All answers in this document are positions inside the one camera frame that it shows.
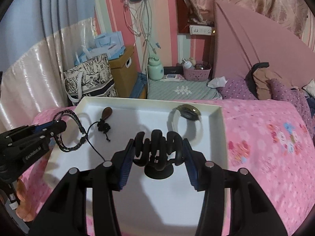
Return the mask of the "person's left hand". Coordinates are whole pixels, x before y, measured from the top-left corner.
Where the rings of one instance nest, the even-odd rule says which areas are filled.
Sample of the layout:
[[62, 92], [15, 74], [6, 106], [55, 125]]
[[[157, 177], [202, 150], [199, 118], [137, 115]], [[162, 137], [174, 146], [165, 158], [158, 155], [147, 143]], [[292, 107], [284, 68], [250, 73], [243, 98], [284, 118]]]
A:
[[32, 204], [28, 200], [26, 187], [19, 177], [17, 180], [17, 197], [20, 200], [20, 204], [16, 209], [16, 215], [24, 222], [30, 222], [34, 219], [34, 212], [32, 211]]

